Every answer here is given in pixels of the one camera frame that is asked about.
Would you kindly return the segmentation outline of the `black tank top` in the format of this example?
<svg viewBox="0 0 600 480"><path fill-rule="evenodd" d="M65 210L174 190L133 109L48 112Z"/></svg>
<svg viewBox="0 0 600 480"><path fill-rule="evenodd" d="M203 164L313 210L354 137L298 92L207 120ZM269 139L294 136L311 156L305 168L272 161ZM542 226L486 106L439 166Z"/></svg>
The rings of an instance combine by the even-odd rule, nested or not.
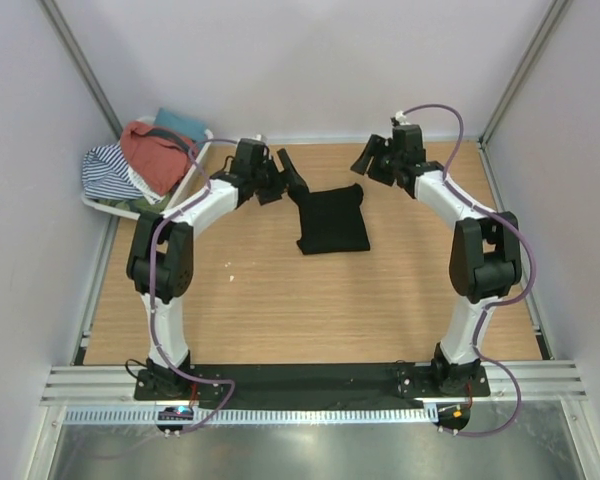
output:
<svg viewBox="0 0 600 480"><path fill-rule="evenodd" d="M363 188L347 187L309 192L288 192L299 211L301 237L296 241L303 255L365 252L371 249L361 205Z"/></svg>

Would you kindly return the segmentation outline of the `aluminium frame post left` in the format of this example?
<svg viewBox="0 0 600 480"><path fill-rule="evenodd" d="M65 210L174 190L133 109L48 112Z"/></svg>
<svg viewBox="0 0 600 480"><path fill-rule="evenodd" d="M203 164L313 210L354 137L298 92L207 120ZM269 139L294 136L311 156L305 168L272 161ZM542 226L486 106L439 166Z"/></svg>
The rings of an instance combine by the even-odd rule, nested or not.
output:
<svg viewBox="0 0 600 480"><path fill-rule="evenodd" d="M110 121L116 120L117 117L113 112L110 102L57 2L53 0L38 0L37 3L47 17L52 29L58 36L60 43L68 53L70 60L76 67L102 114Z"/></svg>

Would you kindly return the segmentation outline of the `white plastic laundry basket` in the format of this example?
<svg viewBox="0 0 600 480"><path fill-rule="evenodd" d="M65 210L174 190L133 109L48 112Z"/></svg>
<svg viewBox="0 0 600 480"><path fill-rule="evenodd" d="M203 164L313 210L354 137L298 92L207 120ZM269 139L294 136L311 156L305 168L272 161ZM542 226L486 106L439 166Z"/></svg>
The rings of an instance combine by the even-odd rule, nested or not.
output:
<svg viewBox="0 0 600 480"><path fill-rule="evenodd" d="M155 120L155 117L145 116L145 117L140 117L134 121L141 121L141 122L144 122L144 123L147 123L150 125L154 125L153 121ZM197 168L199 166L204 165L204 163L206 162L205 156L207 155L207 152L210 148L210 140L213 138L213 134L208 129L208 127L206 130L206 135L207 135L207 138L205 140L203 140L201 142L196 142L196 144L198 145L198 148L199 148L199 152L197 154L194 154L192 151L189 152L189 159L191 161L191 167L190 167L188 173L178 184L176 184L172 188L171 191L169 191L166 194L166 195L168 195L168 194L171 195L171 201L166 209L169 209L169 208L175 206L176 204L182 202L185 199L185 197L189 193L192 183L194 182L195 178L198 175ZM90 199L85 196L85 194L83 192L83 186L82 186L81 199L85 205L87 205L86 200Z"/></svg>

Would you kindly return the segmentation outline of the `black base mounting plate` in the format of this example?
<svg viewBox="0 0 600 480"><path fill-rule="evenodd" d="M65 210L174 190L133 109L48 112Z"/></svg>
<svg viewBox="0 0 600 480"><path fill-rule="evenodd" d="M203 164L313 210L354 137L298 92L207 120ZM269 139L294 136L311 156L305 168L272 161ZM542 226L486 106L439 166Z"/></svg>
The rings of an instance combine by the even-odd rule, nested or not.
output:
<svg viewBox="0 0 600 480"><path fill-rule="evenodd" d="M490 395L485 369L455 384L440 386L431 366L412 362L332 363L332 364L200 364L192 374L204 382L197 388L202 402L216 402L235 382L230 401L278 402L289 409L295 400L315 402L320 409L331 399L340 404L361 394L369 400L382 398L460 397L468 393L483 398Z"/></svg>

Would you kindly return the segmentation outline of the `teal blue garment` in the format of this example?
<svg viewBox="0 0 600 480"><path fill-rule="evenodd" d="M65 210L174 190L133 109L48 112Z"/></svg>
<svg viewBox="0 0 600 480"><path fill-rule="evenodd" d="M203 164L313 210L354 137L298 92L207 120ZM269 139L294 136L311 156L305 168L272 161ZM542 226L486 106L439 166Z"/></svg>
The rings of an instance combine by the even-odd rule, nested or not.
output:
<svg viewBox="0 0 600 480"><path fill-rule="evenodd" d="M172 130L195 142L201 142L207 138L207 125L203 121L192 116L174 113L165 108L158 110L153 124Z"/></svg>

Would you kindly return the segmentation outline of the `aluminium front rail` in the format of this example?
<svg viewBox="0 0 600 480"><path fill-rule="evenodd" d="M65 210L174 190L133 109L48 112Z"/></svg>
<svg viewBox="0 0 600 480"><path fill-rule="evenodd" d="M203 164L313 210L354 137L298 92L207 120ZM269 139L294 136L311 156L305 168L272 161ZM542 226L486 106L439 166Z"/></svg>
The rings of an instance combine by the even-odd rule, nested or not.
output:
<svg viewBox="0 0 600 480"><path fill-rule="evenodd" d="M109 405L133 402L136 380L120 366L53 367L40 404Z"/></svg>

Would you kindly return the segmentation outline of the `green camouflage garment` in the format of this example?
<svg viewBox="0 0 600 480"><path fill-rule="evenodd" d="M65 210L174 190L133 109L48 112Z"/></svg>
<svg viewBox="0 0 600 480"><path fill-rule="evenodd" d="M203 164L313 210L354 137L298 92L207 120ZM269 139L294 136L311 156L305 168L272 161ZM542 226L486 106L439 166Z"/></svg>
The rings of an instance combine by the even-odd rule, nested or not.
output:
<svg viewBox="0 0 600 480"><path fill-rule="evenodd" d="M167 208L171 201L171 195L151 203L145 197L136 199L87 199L86 204L102 212L132 220L137 220L142 213L160 213Z"/></svg>

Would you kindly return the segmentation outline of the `blue white striped garment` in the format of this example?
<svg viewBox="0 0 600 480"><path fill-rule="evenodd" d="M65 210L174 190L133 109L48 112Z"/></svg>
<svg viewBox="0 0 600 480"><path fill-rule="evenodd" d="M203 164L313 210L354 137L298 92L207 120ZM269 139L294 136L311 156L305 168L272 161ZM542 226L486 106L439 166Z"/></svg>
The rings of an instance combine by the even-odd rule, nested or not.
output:
<svg viewBox="0 0 600 480"><path fill-rule="evenodd" d="M153 191L126 160L120 143L97 146L83 157L81 180L87 198L97 200L136 200L150 204L165 195Z"/></svg>

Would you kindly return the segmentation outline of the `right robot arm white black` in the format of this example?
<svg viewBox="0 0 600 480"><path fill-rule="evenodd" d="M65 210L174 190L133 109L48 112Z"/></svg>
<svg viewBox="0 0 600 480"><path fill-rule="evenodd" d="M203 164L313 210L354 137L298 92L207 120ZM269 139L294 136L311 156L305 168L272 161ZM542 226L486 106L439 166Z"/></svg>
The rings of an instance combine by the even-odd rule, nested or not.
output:
<svg viewBox="0 0 600 480"><path fill-rule="evenodd" d="M429 161L415 124L396 123L389 138L371 135L351 170L398 185L453 230L448 271L457 302L436 345L430 381L444 396L465 392L479 376L484 330L493 310L521 280L516 216L486 207L452 180L441 163Z"/></svg>

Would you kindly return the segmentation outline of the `red tank top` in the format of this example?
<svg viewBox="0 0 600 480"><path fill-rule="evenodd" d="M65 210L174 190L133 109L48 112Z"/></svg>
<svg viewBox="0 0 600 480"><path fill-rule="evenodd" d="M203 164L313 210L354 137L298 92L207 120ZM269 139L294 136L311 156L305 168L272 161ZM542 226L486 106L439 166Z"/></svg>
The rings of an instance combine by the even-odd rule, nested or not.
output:
<svg viewBox="0 0 600 480"><path fill-rule="evenodd" d="M188 137L141 121L126 125L120 147L129 166L159 195L166 195L188 173L189 152L199 152Z"/></svg>

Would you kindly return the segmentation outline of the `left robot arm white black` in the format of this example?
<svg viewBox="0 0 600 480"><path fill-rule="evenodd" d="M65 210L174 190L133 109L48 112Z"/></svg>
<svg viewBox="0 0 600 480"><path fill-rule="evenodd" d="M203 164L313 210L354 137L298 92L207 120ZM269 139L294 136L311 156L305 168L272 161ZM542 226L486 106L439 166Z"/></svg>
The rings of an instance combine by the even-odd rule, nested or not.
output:
<svg viewBox="0 0 600 480"><path fill-rule="evenodd" d="M179 400L199 377L193 373L184 334L183 297L194 278L196 238L251 198L262 205L307 184L285 149L272 153L256 139L241 139L224 166L213 174L192 162L203 187L162 213L142 214L126 266L146 309L150 347L135 375L137 400Z"/></svg>

